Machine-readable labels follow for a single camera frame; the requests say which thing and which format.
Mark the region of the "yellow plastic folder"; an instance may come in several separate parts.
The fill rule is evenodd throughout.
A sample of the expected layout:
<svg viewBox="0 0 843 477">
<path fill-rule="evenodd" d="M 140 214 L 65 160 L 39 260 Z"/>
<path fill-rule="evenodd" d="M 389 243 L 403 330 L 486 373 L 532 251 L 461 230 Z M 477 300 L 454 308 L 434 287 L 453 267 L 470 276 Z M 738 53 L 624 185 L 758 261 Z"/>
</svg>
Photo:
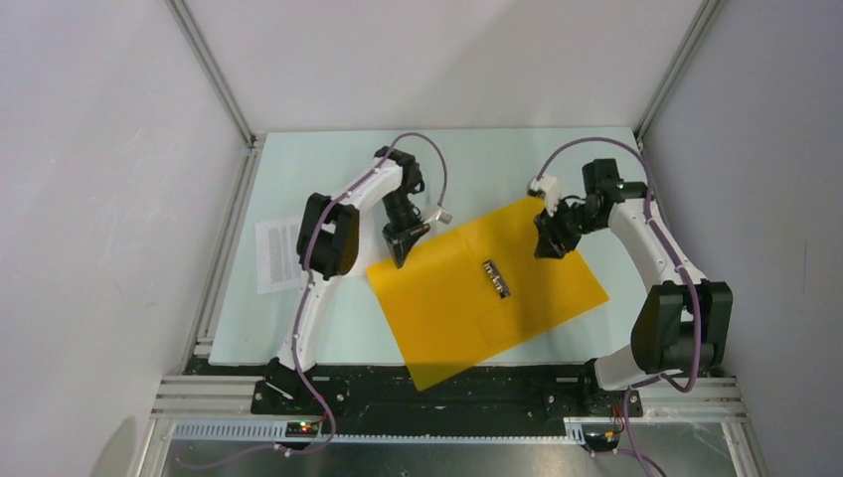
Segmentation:
<svg viewBox="0 0 843 477">
<path fill-rule="evenodd" d="M 419 244 L 398 269 L 366 270 L 405 364 L 422 391 L 607 302 L 578 252 L 537 259 L 536 198 Z M 482 262 L 492 259 L 511 295 L 501 299 Z"/>
</svg>

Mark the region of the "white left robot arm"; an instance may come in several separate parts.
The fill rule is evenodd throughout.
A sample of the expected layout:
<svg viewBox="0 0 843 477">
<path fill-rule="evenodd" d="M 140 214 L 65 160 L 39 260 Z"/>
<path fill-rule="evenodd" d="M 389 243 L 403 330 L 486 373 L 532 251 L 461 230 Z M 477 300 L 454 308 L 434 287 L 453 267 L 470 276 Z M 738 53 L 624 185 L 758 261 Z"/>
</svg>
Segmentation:
<svg viewBox="0 0 843 477">
<path fill-rule="evenodd" d="M 276 356 L 267 364 L 264 381 L 275 400 L 290 413 L 307 410 L 314 400 L 304 372 L 315 365 L 309 347 L 320 332 L 327 302 L 339 278 L 359 256 L 361 217 L 379 203 L 388 223 L 382 236 L 394 265 L 401 268 L 412 248 L 430 231 L 430 220 L 411 201 L 424 191 L 421 167 L 410 153 L 384 146 L 371 168 L 338 196 L 312 194 L 305 206 L 296 252 L 303 271 L 299 304 Z"/>
</svg>

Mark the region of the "white printed paper sheets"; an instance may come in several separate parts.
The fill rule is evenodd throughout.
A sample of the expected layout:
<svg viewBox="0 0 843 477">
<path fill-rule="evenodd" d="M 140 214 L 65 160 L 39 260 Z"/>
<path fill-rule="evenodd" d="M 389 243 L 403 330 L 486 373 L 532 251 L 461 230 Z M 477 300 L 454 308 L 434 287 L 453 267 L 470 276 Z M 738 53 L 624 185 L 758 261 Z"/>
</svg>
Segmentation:
<svg viewBox="0 0 843 477">
<path fill-rule="evenodd" d="M 299 286 L 302 268 L 296 251 L 301 219 L 265 221 L 254 226 L 256 293 L 258 295 Z"/>
</svg>

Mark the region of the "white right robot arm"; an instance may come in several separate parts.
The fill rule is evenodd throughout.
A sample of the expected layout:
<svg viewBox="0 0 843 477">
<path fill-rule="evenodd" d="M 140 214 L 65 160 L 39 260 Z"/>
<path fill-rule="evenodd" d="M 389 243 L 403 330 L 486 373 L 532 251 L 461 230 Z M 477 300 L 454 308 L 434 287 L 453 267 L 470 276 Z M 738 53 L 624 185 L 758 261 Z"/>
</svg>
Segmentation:
<svg viewBox="0 0 843 477">
<path fill-rule="evenodd" d="M 710 280 L 682 252 L 664 224 L 644 182 L 623 180 L 613 159 L 595 159 L 583 169 L 585 196 L 570 203 L 558 180 L 533 179 L 532 197 L 545 203 L 535 217 L 538 258 L 561 259 L 574 252 L 582 237 L 610 231 L 620 240 L 647 295 L 620 350 L 589 363 L 593 378 L 577 389 L 581 408 L 605 413 L 617 391 L 655 379 L 693 388 L 698 376 L 723 362 L 734 293 L 723 281 Z"/>
</svg>

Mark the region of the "metal folder clip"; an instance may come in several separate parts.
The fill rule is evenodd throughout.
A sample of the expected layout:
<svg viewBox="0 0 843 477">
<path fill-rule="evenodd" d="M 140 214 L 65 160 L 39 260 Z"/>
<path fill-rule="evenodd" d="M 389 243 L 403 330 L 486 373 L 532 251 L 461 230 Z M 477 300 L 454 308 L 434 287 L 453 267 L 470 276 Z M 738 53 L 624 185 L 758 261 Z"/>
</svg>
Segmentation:
<svg viewBox="0 0 843 477">
<path fill-rule="evenodd" d="M 482 262 L 482 267 L 498 296 L 501 299 L 508 298 L 511 295 L 510 288 L 496 263 L 492 259 L 487 259 Z"/>
</svg>

